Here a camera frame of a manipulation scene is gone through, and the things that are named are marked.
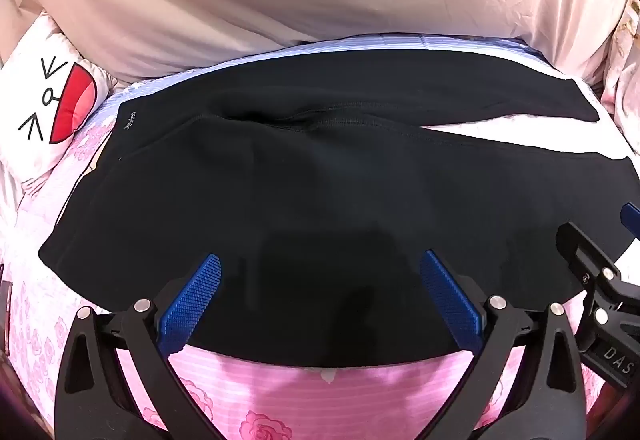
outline black pants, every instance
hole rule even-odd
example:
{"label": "black pants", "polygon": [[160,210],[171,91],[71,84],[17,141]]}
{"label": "black pants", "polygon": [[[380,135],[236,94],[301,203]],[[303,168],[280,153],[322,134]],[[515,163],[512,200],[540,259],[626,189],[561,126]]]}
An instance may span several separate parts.
{"label": "black pants", "polygon": [[[640,203],[629,160],[420,128],[524,106],[558,114],[553,88],[566,81],[537,74],[546,88],[520,102],[511,94],[531,70],[511,77],[519,65],[485,56],[302,57],[124,103],[44,263],[116,311],[214,253],[222,284],[191,344],[273,364],[373,366],[456,349],[420,284],[427,248],[487,294],[541,309],[580,290],[555,250],[559,225],[574,221],[615,260],[631,243],[618,216]],[[476,70],[475,82],[444,83],[432,60]],[[560,104],[579,118],[581,101]]]}

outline light blue striped fabric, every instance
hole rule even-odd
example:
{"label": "light blue striped fabric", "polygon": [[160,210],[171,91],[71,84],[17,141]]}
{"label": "light blue striped fabric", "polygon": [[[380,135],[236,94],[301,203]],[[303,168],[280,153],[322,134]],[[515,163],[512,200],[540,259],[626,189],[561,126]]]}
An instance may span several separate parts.
{"label": "light blue striped fabric", "polygon": [[452,51],[468,51],[482,54],[492,54],[495,56],[503,56],[509,58],[514,54],[521,58],[531,60],[537,64],[544,64],[545,60],[539,52],[515,39],[500,38],[471,38],[471,37],[449,37],[436,35],[411,35],[411,34],[386,34],[386,35],[363,35],[354,36],[347,39],[337,41],[322,41],[318,43],[309,43],[292,48],[285,48],[275,52],[259,54],[255,56],[234,59],[226,63],[215,65],[209,68],[198,68],[188,70],[172,76],[161,79],[151,79],[132,84],[125,90],[115,94],[107,99],[102,106],[96,110],[92,118],[88,121],[87,126],[91,127],[100,124],[105,118],[114,115],[118,111],[118,107],[126,100],[135,99],[136,97],[154,94],[160,90],[180,83],[186,79],[206,74],[214,70],[222,70],[231,66],[241,65],[254,61],[262,61],[266,59],[275,59],[278,57],[286,57],[300,54],[315,54],[321,52],[341,52],[349,50],[374,50],[374,49],[421,49],[421,50],[452,50]]}

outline pillowcase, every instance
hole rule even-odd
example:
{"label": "pillowcase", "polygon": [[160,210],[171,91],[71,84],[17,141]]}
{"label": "pillowcase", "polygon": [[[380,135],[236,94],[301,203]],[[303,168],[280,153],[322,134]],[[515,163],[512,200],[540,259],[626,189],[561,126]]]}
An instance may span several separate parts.
{"label": "pillowcase", "polygon": [[0,162],[28,192],[62,159],[115,80],[41,14],[0,70]]}
{"label": "pillowcase", "polygon": [[640,0],[627,1],[613,33],[600,100],[640,156]]}

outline cartoon face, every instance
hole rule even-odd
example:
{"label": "cartoon face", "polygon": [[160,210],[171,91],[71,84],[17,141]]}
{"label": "cartoon face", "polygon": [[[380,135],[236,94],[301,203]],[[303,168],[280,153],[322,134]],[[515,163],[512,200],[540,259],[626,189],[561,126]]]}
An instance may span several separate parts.
{"label": "cartoon face", "polygon": [[69,66],[65,61],[56,66],[53,57],[48,65],[41,58],[40,64],[42,96],[18,131],[25,132],[27,140],[44,142],[48,135],[49,144],[59,144],[87,120],[97,100],[97,87],[92,75],[78,63]]}

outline white fabric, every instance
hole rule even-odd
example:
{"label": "white fabric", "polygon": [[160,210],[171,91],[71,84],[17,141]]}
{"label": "white fabric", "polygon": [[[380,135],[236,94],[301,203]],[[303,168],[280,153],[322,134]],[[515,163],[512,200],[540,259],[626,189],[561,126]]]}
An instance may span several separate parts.
{"label": "white fabric", "polygon": [[114,79],[42,14],[0,70],[0,162],[32,190],[62,158]]}
{"label": "white fabric", "polygon": [[0,263],[4,258],[4,242],[15,225],[18,206],[24,191],[0,162]]}

